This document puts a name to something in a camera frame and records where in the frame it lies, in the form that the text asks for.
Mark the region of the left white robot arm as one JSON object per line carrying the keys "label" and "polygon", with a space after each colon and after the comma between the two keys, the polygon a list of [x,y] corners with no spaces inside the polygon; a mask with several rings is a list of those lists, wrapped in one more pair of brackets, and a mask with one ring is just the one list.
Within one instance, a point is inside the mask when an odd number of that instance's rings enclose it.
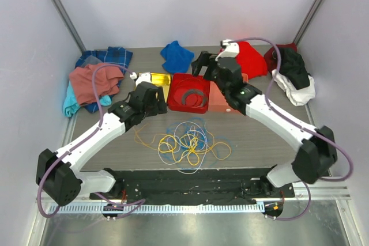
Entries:
{"label": "left white robot arm", "polygon": [[138,125],[149,116],[167,113],[162,87],[142,82],[130,92],[127,101],[114,103],[89,130],[68,145],[39,154],[36,184],[58,206],[66,206],[80,195],[101,193],[117,199],[123,191],[123,181],[109,168],[82,171],[83,166],[115,138]]}

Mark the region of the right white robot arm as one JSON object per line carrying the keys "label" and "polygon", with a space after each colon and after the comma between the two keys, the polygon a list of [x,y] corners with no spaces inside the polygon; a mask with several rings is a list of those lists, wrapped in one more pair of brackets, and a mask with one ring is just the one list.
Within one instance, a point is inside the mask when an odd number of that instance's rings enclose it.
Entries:
{"label": "right white robot arm", "polygon": [[327,143],[328,139],[334,139],[332,130],[299,121],[267,102],[261,90],[244,81],[235,58],[217,58],[202,51],[191,63],[192,75],[198,76],[203,67],[206,68],[203,78],[216,84],[231,108],[259,121],[296,151],[293,161],[275,165],[261,181],[260,189],[265,196],[275,196],[288,183],[314,184],[337,161],[336,149]]}

